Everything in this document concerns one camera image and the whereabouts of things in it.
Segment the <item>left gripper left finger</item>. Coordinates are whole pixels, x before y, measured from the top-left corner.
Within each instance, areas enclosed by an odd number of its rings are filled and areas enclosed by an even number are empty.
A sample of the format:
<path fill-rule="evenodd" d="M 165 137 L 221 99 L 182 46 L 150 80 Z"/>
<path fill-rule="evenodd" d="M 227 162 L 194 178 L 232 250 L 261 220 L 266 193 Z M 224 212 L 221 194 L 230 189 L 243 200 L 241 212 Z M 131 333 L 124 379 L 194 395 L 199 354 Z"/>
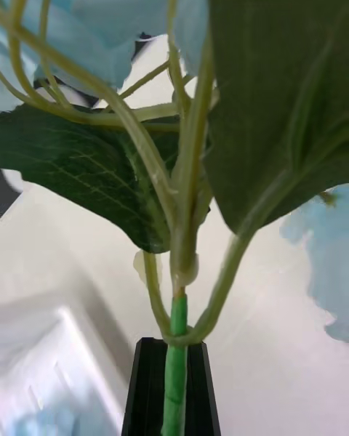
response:
<path fill-rule="evenodd" d="M 143 337 L 136 344 L 122 435 L 160 435 L 167 345 Z"/>

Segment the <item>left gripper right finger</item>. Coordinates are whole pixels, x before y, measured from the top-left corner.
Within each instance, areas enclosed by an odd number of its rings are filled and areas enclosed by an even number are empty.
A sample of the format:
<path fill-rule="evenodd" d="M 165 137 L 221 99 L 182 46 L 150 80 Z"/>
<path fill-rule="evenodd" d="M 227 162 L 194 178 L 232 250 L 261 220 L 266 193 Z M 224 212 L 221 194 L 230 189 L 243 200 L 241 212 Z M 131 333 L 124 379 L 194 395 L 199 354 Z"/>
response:
<path fill-rule="evenodd" d="M 189 346 L 185 435 L 221 435 L 207 345 Z"/>

